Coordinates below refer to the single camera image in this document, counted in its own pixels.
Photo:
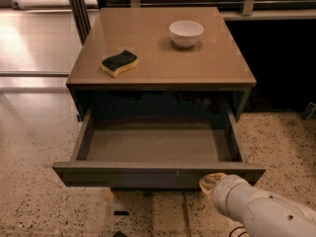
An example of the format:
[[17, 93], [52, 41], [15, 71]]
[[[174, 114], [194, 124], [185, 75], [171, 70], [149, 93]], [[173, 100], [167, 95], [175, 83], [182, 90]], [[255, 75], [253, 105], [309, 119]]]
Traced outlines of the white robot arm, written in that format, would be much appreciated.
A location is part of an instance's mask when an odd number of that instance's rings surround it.
[[209, 174], [199, 180], [214, 208], [240, 222], [250, 237], [316, 237], [316, 211], [258, 189], [237, 175]]

